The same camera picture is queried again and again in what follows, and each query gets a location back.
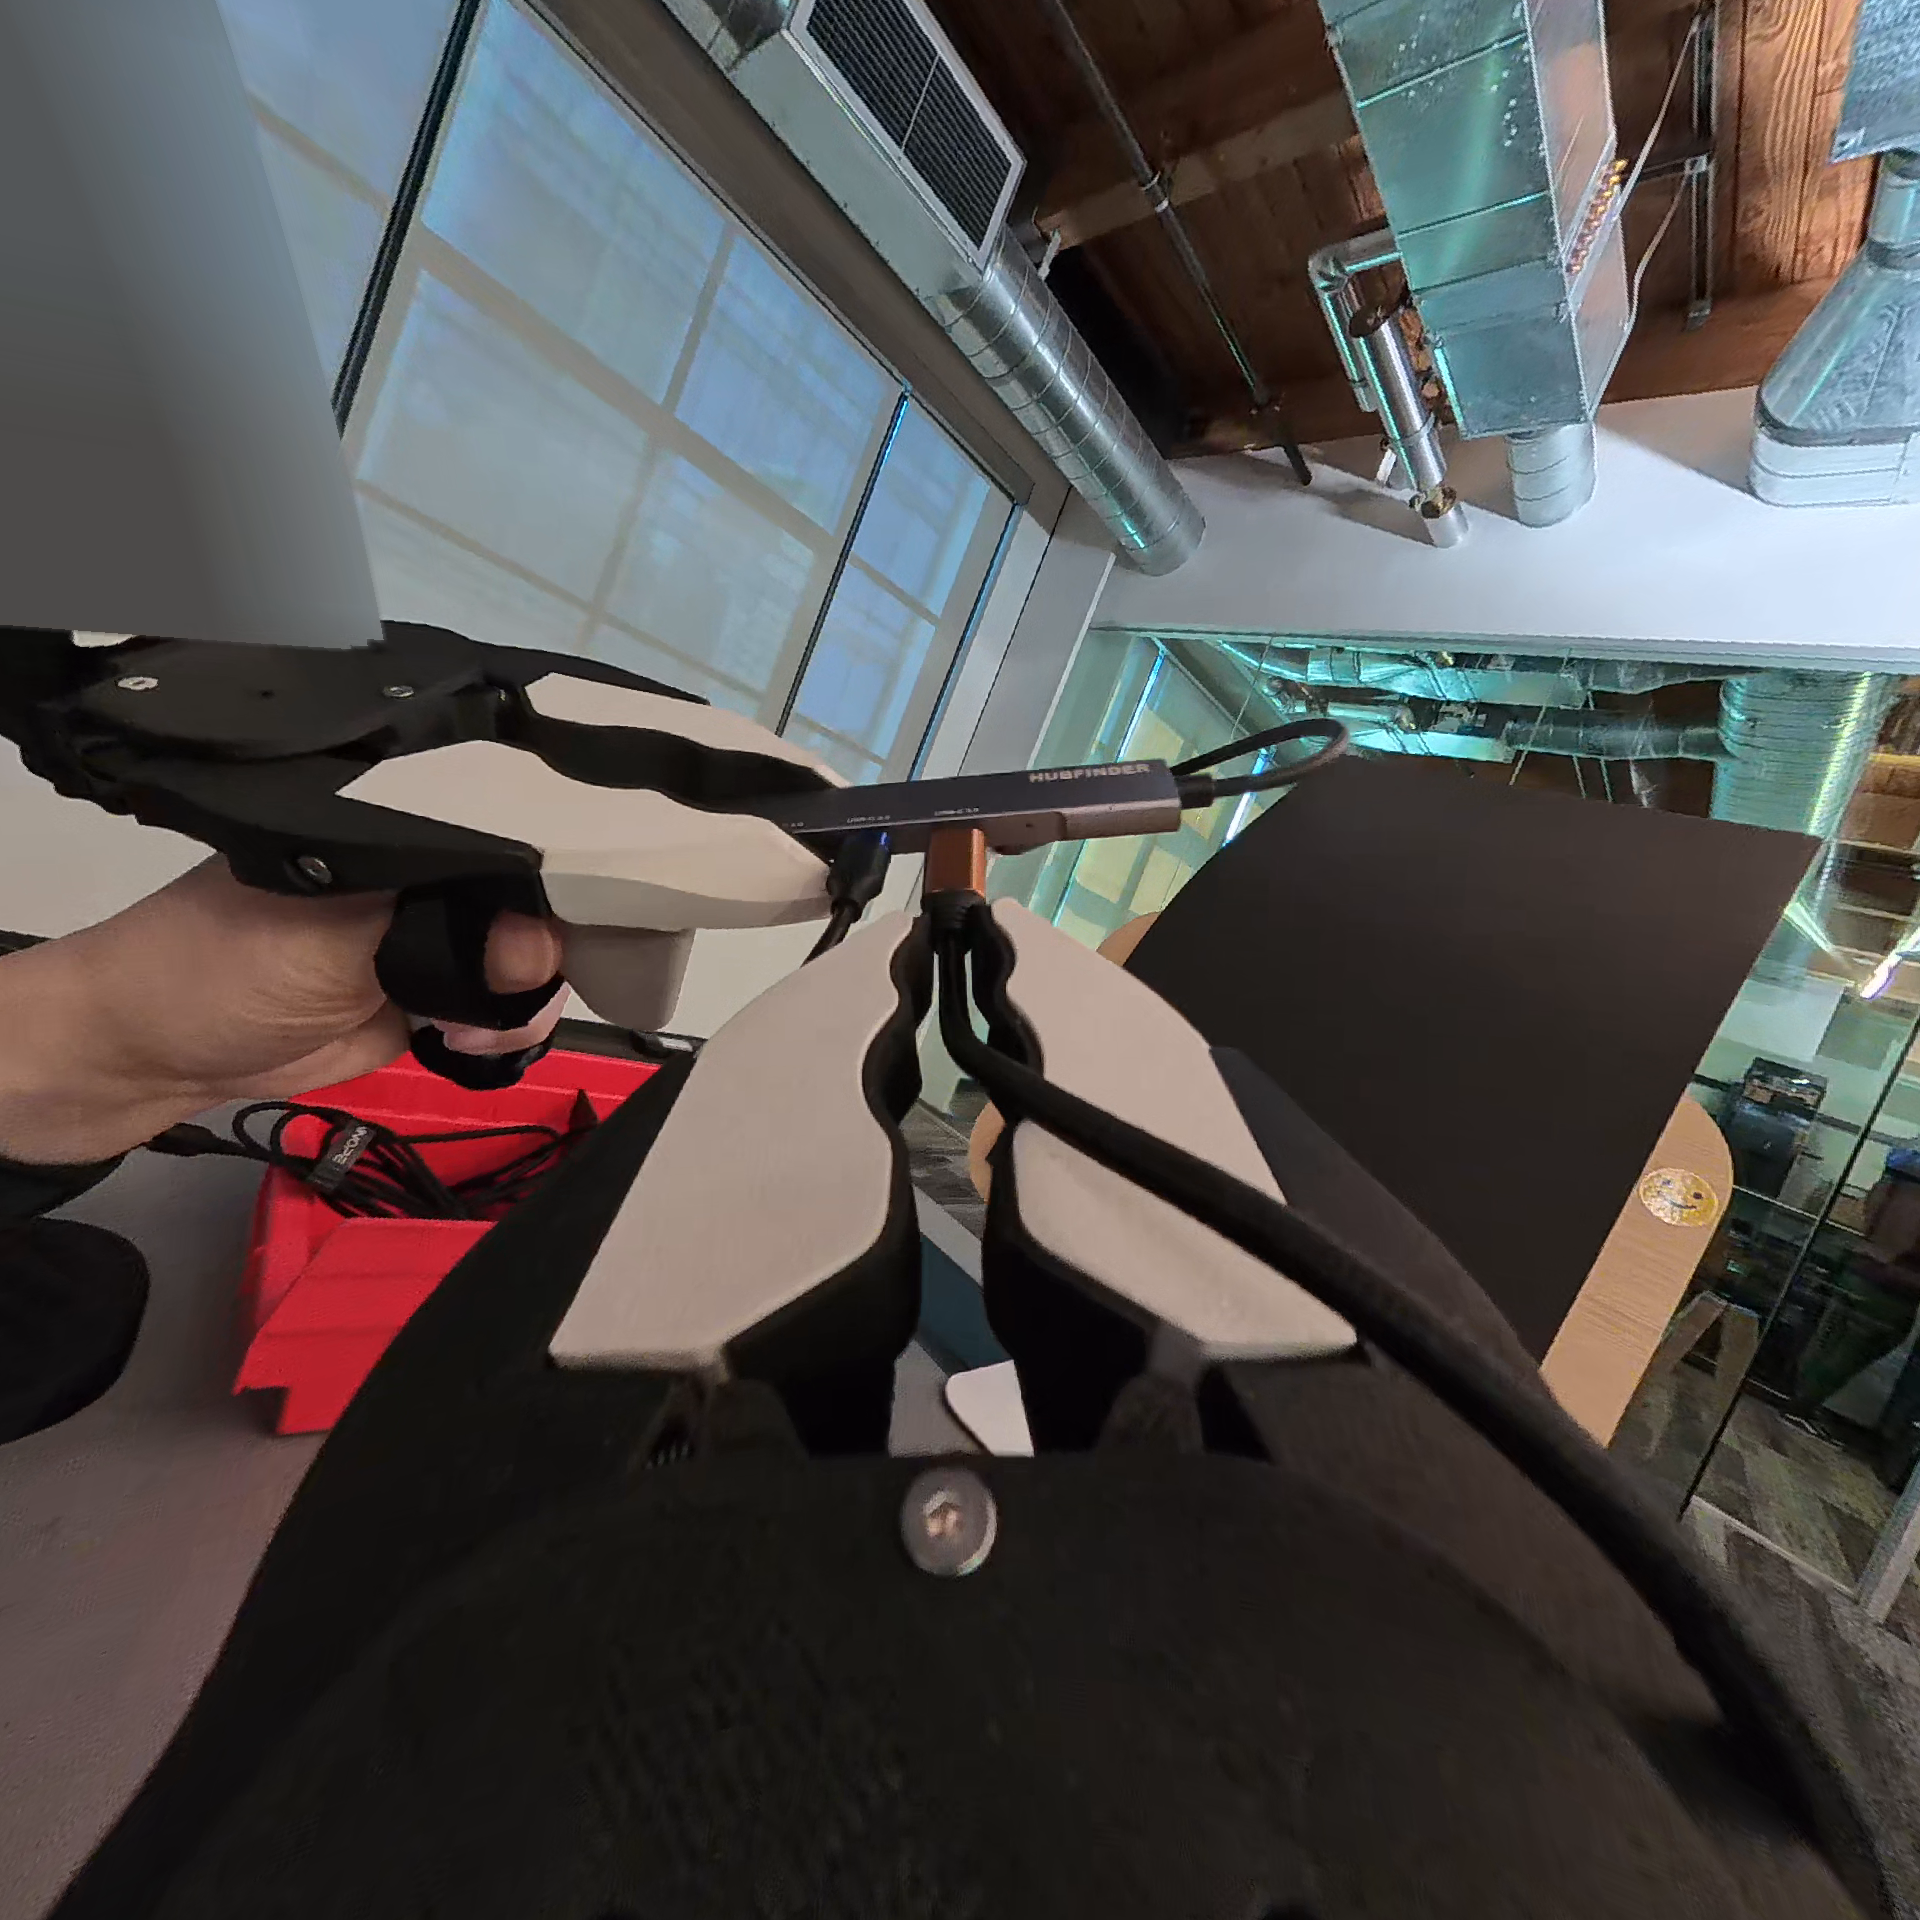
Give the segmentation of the ribbed round metal duct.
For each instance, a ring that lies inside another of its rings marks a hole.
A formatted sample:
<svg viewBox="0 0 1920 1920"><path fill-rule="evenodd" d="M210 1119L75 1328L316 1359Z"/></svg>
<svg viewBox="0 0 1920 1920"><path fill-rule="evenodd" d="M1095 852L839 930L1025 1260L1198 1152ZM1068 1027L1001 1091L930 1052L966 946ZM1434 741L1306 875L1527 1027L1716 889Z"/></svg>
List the ribbed round metal duct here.
<svg viewBox="0 0 1920 1920"><path fill-rule="evenodd" d="M1005 229L971 279L930 299L960 359L1001 391L1068 489L1145 578L1206 544L1206 514Z"/></svg>

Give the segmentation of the flared sheet metal duct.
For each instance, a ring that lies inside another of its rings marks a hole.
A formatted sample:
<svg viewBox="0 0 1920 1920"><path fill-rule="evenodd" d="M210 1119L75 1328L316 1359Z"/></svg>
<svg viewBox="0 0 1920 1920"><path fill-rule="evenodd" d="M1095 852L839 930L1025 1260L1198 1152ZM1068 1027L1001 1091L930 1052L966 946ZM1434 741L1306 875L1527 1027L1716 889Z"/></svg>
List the flared sheet metal duct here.
<svg viewBox="0 0 1920 1920"><path fill-rule="evenodd" d="M1771 363L1746 489L1771 509L1920 503L1920 157L1883 149L1862 252Z"/></svg>

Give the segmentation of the ceiling air vent unit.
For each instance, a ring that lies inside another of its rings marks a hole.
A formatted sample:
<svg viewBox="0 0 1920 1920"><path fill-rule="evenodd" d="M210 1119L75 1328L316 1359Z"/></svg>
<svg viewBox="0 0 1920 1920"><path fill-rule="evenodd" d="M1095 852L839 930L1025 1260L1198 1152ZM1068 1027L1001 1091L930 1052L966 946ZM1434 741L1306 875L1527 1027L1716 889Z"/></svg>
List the ceiling air vent unit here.
<svg viewBox="0 0 1920 1920"><path fill-rule="evenodd" d="M971 283L1025 149L915 0L671 0L734 96L915 286Z"/></svg>

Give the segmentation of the red plastic bin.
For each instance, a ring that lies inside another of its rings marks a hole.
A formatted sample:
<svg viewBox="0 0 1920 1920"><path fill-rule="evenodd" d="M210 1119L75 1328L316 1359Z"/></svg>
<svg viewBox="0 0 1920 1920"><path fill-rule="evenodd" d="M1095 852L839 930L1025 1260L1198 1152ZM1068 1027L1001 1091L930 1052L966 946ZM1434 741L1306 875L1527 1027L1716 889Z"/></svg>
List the red plastic bin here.
<svg viewBox="0 0 1920 1920"><path fill-rule="evenodd" d="M656 1071L661 1059L554 1050L513 1088L463 1091L396 1059L294 1099L289 1119L257 1119L251 1136L281 1158L251 1205L234 1396L277 1396L281 1434L341 1427L427 1293L554 1184ZM409 1140L440 1190L388 1201L388 1209L316 1190L294 1169L326 1152L332 1119Z"/></svg>

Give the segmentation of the shiny metal ceiling pipes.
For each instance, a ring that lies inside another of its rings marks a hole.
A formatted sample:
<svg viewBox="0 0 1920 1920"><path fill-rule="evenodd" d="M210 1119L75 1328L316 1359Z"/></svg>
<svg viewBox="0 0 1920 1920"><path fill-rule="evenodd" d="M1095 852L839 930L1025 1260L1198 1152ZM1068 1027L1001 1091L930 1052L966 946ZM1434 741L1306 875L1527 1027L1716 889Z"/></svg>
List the shiny metal ceiling pipes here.
<svg viewBox="0 0 1920 1920"><path fill-rule="evenodd" d="M1334 363L1354 391L1354 409L1383 422L1383 446L1391 449L1411 514L1434 544L1464 544L1466 514L1450 489L1450 460L1439 439L1439 409L1424 393L1424 371L1409 331L1411 286L1399 283L1390 299L1360 299L1360 279L1399 269L1391 233L1354 233L1344 245L1313 252L1306 279L1315 298L1315 315L1334 340Z"/></svg>

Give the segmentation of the rectangular sheet metal duct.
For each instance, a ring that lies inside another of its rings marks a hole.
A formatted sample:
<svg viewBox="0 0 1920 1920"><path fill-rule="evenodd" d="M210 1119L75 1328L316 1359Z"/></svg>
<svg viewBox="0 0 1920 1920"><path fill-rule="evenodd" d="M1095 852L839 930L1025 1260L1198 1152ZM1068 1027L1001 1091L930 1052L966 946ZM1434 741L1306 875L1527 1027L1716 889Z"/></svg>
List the rectangular sheet metal duct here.
<svg viewBox="0 0 1920 1920"><path fill-rule="evenodd" d="M1325 0L1383 216L1464 439L1511 514L1595 503L1595 417L1629 331L1602 0Z"/></svg>

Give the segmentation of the large gridded window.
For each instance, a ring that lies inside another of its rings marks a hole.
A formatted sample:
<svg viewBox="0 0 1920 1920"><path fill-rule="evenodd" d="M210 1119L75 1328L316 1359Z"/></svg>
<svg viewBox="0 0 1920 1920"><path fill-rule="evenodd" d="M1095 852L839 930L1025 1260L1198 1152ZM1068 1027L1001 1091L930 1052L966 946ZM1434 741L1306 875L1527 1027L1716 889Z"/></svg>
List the large gridded window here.
<svg viewBox="0 0 1920 1920"><path fill-rule="evenodd" d="M1013 493L534 6L221 0L375 613L930 764Z"/></svg>

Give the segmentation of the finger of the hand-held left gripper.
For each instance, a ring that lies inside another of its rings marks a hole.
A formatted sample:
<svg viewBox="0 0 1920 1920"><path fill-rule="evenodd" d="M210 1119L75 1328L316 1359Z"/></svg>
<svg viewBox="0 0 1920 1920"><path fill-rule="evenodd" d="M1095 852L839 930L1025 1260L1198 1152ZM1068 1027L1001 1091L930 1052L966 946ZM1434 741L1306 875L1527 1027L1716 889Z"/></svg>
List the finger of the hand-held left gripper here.
<svg viewBox="0 0 1920 1920"><path fill-rule="evenodd" d="M734 712L544 669L513 696L513 756L544 811L643 816L679 805L755 821L852 821L848 785Z"/></svg>
<svg viewBox="0 0 1920 1920"><path fill-rule="evenodd" d="M598 1023L671 1027L694 930L831 913L831 863L782 828L667 791L606 791L495 741L384 761L351 805L486 828L538 852L567 977Z"/></svg>

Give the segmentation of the thin dark ceiling pipe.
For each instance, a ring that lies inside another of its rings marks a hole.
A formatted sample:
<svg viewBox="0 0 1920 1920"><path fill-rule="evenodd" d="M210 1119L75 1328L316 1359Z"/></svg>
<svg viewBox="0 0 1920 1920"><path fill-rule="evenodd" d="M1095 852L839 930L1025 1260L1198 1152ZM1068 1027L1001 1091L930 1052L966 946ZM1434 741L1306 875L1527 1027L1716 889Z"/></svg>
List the thin dark ceiling pipe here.
<svg viewBox="0 0 1920 1920"><path fill-rule="evenodd" d="M1245 379L1245 391L1252 391L1252 404L1255 404L1255 422L1276 428L1292 485L1313 489L1306 446L1301 446L1301 433L1292 433L1281 393L1276 393L1266 379L1255 371L1255 359L1252 359L1252 347L1245 347L1229 309L1219 299L1212 269L1206 269L1206 256L1198 256L1198 245L1191 245L1191 233L1188 233L1188 219L1178 219L1178 210L1175 210L1175 167L1152 167L1152 165L1147 165L1147 149L1145 149L1145 139L1139 139L1139 124L1128 124L1128 112L1126 112L1126 98L1119 98L1119 85L1113 85L1113 75L1100 69L1085 30L1071 25L1071 6L1068 6L1068 0L1042 0L1042 21L1048 21L1048 30L1059 39L1071 75L1085 84L1085 96L1095 96L1106 129L1119 139L1119 157L1128 165L1128 173L1139 173L1139 188L1145 188L1152 229L1168 233L1168 245L1175 245L1175 256L1178 256L1178 269L1188 269L1198 309L1212 315L1212 331L1219 331L1219 347L1229 350L1229 363L1236 363L1236 379Z"/></svg>

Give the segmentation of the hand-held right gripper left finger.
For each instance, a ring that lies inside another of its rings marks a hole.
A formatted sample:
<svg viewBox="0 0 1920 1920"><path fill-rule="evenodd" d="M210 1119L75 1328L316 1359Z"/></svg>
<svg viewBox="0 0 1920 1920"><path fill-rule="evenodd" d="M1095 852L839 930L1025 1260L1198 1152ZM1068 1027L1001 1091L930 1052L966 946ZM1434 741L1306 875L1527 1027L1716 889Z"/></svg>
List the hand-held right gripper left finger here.
<svg viewBox="0 0 1920 1920"><path fill-rule="evenodd" d="M923 913L894 912L758 990L686 1071L544 1355L572 1374L774 1389L824 1458L894 1445L923 1317L907 1119Z"/></svg>

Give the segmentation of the white divider foot plate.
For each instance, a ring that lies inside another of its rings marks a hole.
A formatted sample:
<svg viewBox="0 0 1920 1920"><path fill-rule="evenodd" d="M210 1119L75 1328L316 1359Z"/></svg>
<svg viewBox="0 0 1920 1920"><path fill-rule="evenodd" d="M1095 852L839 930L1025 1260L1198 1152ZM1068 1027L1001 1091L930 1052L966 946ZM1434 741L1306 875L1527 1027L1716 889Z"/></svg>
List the white divider foot plate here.
<svg viewBox="0 0 1920 1920"><path fill-rule="evenodd" d="M1037 1458L1018 1359L960 1370L941 1378L941 1399L983 1458Z"/></svg>

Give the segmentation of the black panel on wooden board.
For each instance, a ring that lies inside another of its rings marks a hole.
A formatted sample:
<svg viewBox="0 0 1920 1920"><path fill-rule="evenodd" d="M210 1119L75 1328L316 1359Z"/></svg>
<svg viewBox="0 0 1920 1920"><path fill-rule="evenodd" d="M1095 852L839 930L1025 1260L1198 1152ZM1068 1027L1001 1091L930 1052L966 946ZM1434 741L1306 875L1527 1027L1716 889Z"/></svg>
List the black panel on wooden board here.
<svg viewBox="0 0 1920 1920"><path fill-rule="evenodd" d="M1783 828L1409 761L1313 773L1188 880L1128 973L1212 1042L1281 1205L1048 1088L989 1012L989 901L930 889L941 1034L1001 1119L1178 1205L1354 1328L1348 1355L1198 1378L1162 1328L1106 1431L1255 1458L1255 1389L1330 1396L1376 1370L1511 1459L1609 1481L1575 1389L1535 1359L1805 863L1814 841Z"/></svg>

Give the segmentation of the person's left hand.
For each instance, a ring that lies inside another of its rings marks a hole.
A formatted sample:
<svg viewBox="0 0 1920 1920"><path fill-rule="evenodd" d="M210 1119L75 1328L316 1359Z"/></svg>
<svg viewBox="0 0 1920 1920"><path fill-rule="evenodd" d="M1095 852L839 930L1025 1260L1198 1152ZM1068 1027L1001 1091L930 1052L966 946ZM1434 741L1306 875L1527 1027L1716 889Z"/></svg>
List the person's left hand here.
<svg viewBox="0 0 1920 1920"><path fill-rule="evenodd" d="M0 1149L98 1169L221 1104L409 1052L375 985L396 897L277 897L200 858L131 912L0 961Z"/></svg>

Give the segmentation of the person's black textured clothing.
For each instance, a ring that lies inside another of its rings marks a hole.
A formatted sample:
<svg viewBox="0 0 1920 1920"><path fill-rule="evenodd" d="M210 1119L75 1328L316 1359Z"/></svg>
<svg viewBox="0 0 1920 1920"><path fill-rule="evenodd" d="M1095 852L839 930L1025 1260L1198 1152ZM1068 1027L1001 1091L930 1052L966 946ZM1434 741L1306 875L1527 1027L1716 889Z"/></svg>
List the person's black textured clothing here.
<svg viewBox="0 0 1920 1920"><path fill-rule="evenodd" d="M88 1409L131 1359L152 1307L147 1252L57 1218L114 1169L0 1169L0 1445Z"/></svg>

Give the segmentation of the grey usb hub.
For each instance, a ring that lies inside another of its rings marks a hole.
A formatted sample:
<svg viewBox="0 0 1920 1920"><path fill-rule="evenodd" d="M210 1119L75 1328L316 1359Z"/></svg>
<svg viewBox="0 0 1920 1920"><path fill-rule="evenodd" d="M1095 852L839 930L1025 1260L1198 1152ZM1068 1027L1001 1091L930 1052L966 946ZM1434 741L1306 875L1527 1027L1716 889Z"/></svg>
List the grey usb hub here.
<svg viewBox="0 0 1920 1920"><path fill-rule="evenodd" d="M971 778L907 778L907 785L835 785L811 797L755 805L774 828L802 849L839 849L888 833L894 852L930 852L941 833L980 833L983 852L1030 852L1054 841L1168 833L1178 816L1306 785L1348 756L1334 713L1306 713L1188 764L1106 761L1048 773L971 773Z"/></svg>

